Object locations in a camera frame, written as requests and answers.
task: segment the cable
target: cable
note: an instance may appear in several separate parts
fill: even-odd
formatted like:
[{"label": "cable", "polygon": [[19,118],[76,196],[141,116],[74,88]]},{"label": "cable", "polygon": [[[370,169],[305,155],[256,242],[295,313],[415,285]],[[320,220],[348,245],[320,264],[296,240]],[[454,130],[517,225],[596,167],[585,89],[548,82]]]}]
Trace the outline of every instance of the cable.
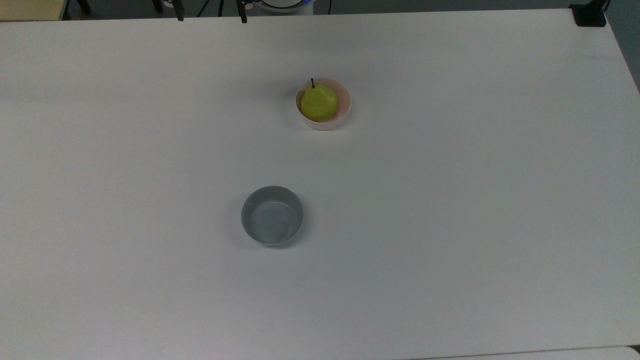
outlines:
[{"label": "cable", "polygon": [[204,5],[202,5],[202,9],[200,9],[200,12],[198,13],[198,15],[196,15],[196,17],[200,17],[200,15],[202,15],[202,12],[204,11],[204,8],[207,7],[207,4],[209,4],[209,0],[206,0],[204,2]]}]

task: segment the black cable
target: black cable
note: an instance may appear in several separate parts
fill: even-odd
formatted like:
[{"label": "black cable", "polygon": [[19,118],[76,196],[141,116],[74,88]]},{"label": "black cable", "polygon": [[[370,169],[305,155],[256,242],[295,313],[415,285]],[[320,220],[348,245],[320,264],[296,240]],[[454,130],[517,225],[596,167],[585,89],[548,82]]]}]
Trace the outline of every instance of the black cable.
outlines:
[{"label": "black cable", "polygon": [[200,15],[202,15],[202,12],[204,11],[204,8],[207,7],[207,4],[209,4],[209,0],[206,0],[204,2],[204,5],[202,5],[202,9],[200,9],[200,12],[198,13],[198,15],[196,15],[196,17],[200,17]]},{"label": "black cable", "polygon": [[222,8],[225,6],[225,0],[220,0],[220,6],[218,7],[218,17],[222,17]]}]

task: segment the bowl rim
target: bowl rim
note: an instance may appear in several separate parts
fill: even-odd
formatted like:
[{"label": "bowl rim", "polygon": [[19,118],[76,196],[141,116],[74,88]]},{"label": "bowl rim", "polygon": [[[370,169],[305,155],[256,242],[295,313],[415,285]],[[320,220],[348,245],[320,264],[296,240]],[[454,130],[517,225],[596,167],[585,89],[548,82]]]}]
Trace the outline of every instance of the bowl rim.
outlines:
[{"label": "bowl rim", "polygon": [[309,79],[307,82],[302,84],[298,89],[298,91],[296,92],[296,97],[295,97],[296,109],[298,109],[298,113],[300,114],[300,116],[302,116],[304,119],[308,120],[309,122],[312,122],[315,124],[333,124],[335,122],[342,120],[349,113],[349,110],[351,109],[351,94],[349,93],[349,90],[342,83],[340,83],[340,81],[337,81],[331,78],[314,78],[314,82],[321,85],[329,86],[334,92],[336,92],[336,89],[337,89],[341,94],[345,95],[347,99],[346,101],[347,105],[346,105],[346,108],[344,109],[344,114],[340,115],[339,111],[336,110],[336,115],[334,115],[332,118],[329,118],[323,121],[315,121],[306,117],[305,114],[302,113],[302,109],[300,108],[300,100],[302,99],[302,95],[304,95],[305,90],[311,85],[311,80]]},{"label": "bowl rim", "polygon": [[[265,192],[268,189],[277,189],[278,191],[284,191],[285,193],[292,195],[293,199],[295,199],[295,201],[297,202],[297,205],[300,206],[300,221],[298,222],[298,228],[296,229],[296,231],[288,238],[285,238],[284,240],[278,242],[278,243],[264,243],[256,238],[253,237],[253,235],[251,234],[251,232],[248,230],[248,224],[246,224],[245,222],[245,213],[247,211],[249,211],[249,206],[252,206],[253,204],[251,203],[251,199],[254,198],[256,196],[256,194],[260,193],[260,192]],[[300,200],[300,198],[296,195],[296,193],[294,193],[293,191],[291,191],[290,189],[287,189],[283,186],[278,186],[278,185],[268,185],[268,186],[263,186],[262,188],[259,188],[257,190],[255,190],[254,192],[252,192],[251,194],[249,194],[249,196],[247,196],[247,198],[244,200],[244,203],[242,205],[242,209],[240,210],[240,221],[242,223],[242,227],[244,229],[244,232],[253,240],[255,240],[257,243],[260,243],[262,245],[268,246],[268,247],[276,247],[279,245],[282,245],[288,241],[290,241],[291,239],[295,238],[296,235],[298,235],[300,233],[300,229],[302,228],[302,225],[305,222],[305,207],[302,204],[302,201]]]}]

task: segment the bowl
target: bowl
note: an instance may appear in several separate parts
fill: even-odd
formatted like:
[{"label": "bowl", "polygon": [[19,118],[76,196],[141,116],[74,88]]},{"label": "bowl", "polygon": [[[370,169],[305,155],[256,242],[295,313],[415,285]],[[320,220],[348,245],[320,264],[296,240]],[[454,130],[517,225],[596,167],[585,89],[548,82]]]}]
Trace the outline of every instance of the bowl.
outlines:
[{"label": "bowl", "polygon": [[255,241],[278,246],[293,238],[305,217],[299,198],[281,186],[255,190],[244,202],[242,225]]},{"label": "bowl", "polygon": [[335,92],[335,95],[338,97],[338,108],[335,110],[335,113],[332,117],[322,121],[313,121],[304,116],[302,114],[302,110],[300,109],[300,100],[302,100],[302,95],[305,94],[305,90],[311,86],[311,80],[309,80],[304,85],[302,85],[296,93],[296,106],[298,107],[298,113],[300,113],[302,121],[304,121],[306,125],[309,125],[309,127],[313,129],[333,130],[344,123],[345,115],[347,115],[349,109],[351,108],[351,96],[349,95],[349,91],[347,91],[347,88],[342,86],[342,84],[340,84],[336,80],[327,78],[314,78],[314,82],[316,84],[328,86]]}]

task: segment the table leg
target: table leg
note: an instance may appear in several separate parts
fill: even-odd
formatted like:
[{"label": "table leg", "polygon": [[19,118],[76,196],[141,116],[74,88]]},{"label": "table leg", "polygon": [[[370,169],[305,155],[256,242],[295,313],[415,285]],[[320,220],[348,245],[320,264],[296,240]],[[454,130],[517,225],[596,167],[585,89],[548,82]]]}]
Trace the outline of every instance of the table leg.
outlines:
[{"label": "table leg", "polygon": [[71,20],[71,15],[69,15],[69,1],[65,3],[65,11],[62,13],[62,20]]},{"label": "table leg", "polygon": [[162,0],[151,0],[154,3],[154,8],[156,8],[156,12],[161,13],[163,11]]},{"label": "table leg", "polygon": [[89,3],[87,2],[87,0],[77,0],[78,5],[80,5],[80,8],[82,9],[83,13],[89,15],[91,14],[91,7],[89,6]]}]

